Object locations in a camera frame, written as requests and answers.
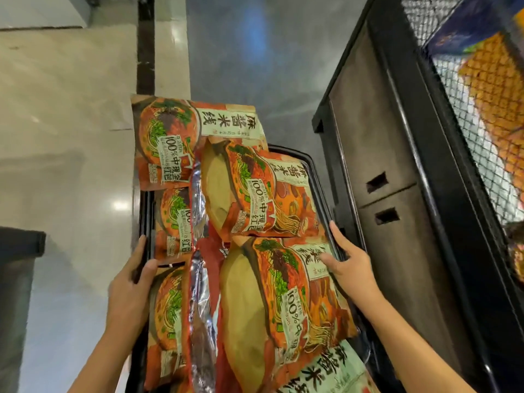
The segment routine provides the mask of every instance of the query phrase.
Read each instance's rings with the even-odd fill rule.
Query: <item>sesame paste rice noodle package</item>
[[[185,262],[193,252],[189,187],[154,193],[154,257],[160,264]]]
[[[187,280],[184,265],[159,268],[149,293],[149,322],[144,390],[172,384],[174,392],[187,392],[188,369],[182,337],[188,328]]]
[[[244,393],[278,389],[355,337],[350,306],[319,255],[325,238],[234,237],[220,270],[223,342]]]
[[[135,165],[141,190],[189,186],[195,148],[206,138],[267,150],[253,106],[133,95]]]
[[[308,173],[300,160],[232,141],[207,142],[202,191],[210,221],[232,235],[322,236]]]

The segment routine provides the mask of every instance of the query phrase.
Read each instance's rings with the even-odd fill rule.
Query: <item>orange snack package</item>
[[[324,234],[307,171],[293,157],[231,141],[207,142],[202,155],[202,191],[207,214],[225,242],[232,235]]]
[[[524,10],[515,20],[524,29]],[[468,85],[504,169],[512,175],[524,203],[524,79],[502,34],[482,41],[458,74]]]
[[[253,106],[133,95],[135,165],[141,190],[189,186],[194,150],[205,138],[267,149]]]
[[[188,325],[182,292],[187,272],[184,266],[159,268],[149,294],[149,334],[144,389],[187,379],[182,337]]]
[[[189,188],[156,191],[154,218],[154,257],[161,264],[186,261],[193,250]]]
[[[220,271],[224,347],[244,393],[278,389],[358,330],[324,238],[242,238]]]

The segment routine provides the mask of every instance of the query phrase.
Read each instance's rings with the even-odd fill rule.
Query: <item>marble floor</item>
[[[21,268],[27,315],[2,321],[27,320],[19,370],[0,358],[6,393],[68,389],[130,253],[137,0],[101,1],[88,29],[0,32],[0,226],[48,235],[32,283]],[[364,2],[155,0],[156,94],[255,105],[268,141],[311,154],[330,194],[311,117]]]

